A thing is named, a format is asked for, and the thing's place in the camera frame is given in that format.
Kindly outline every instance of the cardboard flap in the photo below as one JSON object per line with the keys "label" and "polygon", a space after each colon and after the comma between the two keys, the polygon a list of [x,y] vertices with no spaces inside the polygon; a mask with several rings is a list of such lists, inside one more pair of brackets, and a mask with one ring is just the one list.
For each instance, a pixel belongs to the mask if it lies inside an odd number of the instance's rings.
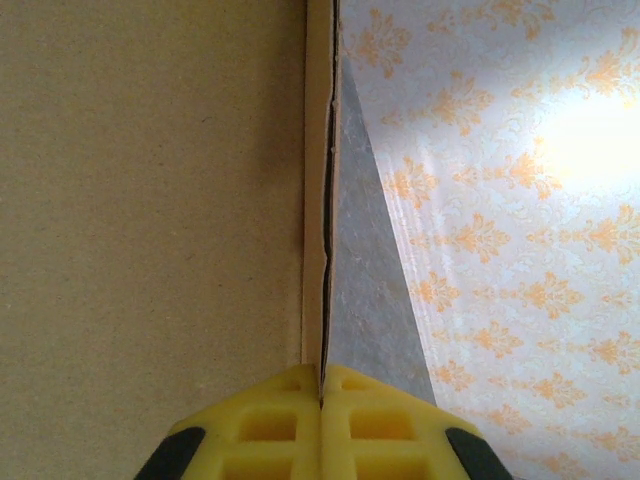
{"label": "cardboard flap", "polygon": [[335,0],[307,2],[302,360],[315,366],[319,392],[326,365],[332,278],[337,14]]}

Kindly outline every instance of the wallpaper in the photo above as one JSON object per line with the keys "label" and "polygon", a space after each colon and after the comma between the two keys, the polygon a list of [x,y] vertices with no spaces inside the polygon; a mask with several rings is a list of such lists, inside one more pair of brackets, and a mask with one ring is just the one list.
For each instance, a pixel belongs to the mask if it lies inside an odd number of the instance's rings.
{"label": "wallpaper", "polygon": [[531,480],[640,472],[639,3],[342,0],[436,401]]}

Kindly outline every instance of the yellow tool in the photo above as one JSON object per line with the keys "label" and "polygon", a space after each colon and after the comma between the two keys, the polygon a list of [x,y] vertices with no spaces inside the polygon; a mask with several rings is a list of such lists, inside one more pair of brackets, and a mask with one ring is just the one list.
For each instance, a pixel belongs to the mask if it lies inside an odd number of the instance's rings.
{"label": "yellow tool", "polygon": [[136,480],[512,480],[476,428],[348,368],[301,365],[177,423]]}

